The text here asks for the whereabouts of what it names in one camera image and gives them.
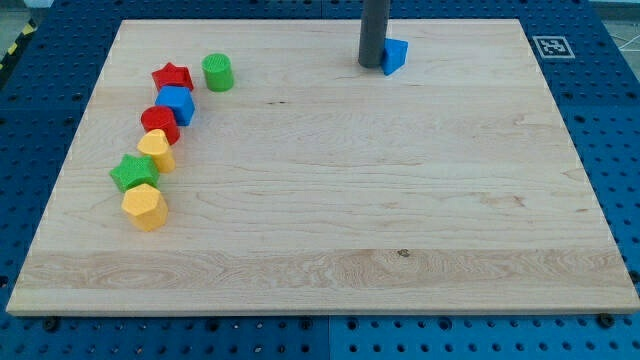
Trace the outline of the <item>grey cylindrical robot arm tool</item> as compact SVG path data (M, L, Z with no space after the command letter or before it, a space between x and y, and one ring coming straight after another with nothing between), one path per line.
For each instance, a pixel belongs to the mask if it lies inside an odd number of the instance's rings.
M363 1L358 63L364 68L376 68L381 64L390 4L390 0Z

